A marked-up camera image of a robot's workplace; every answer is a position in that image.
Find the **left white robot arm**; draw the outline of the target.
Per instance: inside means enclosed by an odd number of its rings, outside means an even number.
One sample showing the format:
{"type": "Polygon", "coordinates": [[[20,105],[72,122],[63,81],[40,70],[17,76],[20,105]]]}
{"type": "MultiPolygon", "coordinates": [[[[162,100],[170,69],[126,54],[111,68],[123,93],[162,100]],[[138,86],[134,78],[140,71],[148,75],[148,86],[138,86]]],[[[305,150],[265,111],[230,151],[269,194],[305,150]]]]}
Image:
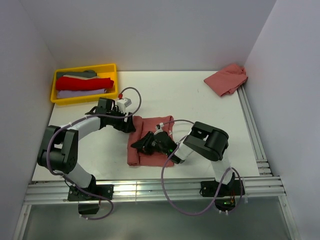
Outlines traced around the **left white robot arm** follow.
{"type": "Polygon", "coordinates": [[[96,178],[78,163],[79,141],[106,126],[123,133],[135,132],[133,113],[126,112],[131,103],[129,98],[112,100],[101,97],[97,106],[83,118],[64,126],[47,126],[37,164],[70,182],[86,200],[95,198],[98,193],[96,178]]]}

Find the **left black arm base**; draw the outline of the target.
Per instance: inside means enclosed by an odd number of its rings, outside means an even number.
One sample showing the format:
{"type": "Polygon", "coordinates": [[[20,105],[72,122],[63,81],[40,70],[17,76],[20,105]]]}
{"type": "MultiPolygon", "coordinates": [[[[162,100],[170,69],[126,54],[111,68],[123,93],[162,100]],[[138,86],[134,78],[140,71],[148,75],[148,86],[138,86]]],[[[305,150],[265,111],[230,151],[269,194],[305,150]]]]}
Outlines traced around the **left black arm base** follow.
{"type": "Polygon", "coordinates": [[[93,196],[101,196],[108,200],[112,200],[113,198],[113,188],[112,184],[107,185],[96,185],[94,187],[83,188],[85,192],[91,193],[87,194],[83,191],[79,190],[75,186],[69,187],[69,192],[67,196],[68,202],[78,202],[78,213],[91,216],[96,215],[101,208],[101,202],[103,199],[93,196]]]}

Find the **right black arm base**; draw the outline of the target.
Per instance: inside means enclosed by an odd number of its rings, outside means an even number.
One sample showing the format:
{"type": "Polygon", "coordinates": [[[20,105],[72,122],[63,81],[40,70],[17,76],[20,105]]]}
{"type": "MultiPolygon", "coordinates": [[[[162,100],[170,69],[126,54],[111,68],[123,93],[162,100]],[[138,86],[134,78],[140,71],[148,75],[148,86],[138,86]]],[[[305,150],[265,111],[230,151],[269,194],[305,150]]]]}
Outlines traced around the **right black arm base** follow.
{"type": "MultiPolygon", "coordinates": [[[[200,185],[201,188],[199,194],[202,197],[211,198],[215,196],[219,183],[215,180],[201,181],[200,185]]],[[[237,205],[236,196],[240,197],[244,196],[245,194],[246,192],[243,182],[236,179],[229,185],[221,185],[214,205],[219,211],[229,212],[233,210],[237,205]]]]}

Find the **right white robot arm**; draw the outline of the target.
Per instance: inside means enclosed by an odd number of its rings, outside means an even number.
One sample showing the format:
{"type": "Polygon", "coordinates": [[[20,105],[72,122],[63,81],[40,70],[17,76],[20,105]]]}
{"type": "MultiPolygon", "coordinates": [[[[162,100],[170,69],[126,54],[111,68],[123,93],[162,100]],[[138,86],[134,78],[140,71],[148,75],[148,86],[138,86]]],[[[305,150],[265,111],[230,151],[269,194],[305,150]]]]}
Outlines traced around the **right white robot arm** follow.
{"type": "Polygon", "coordinates": [[[164,123],[157,124],[155,132],[147,132],[142,139],[132,143],[131,147],[145,155],[163,154],[174,164],[182,164],[195,152],[211,161],[217,191],[227,195],[233,190],[235,174],[230,161],[224,159],[229,146],[229,135],[225,131],[197,121],[181,141],[174,142],[163,127],[164,123]]]}

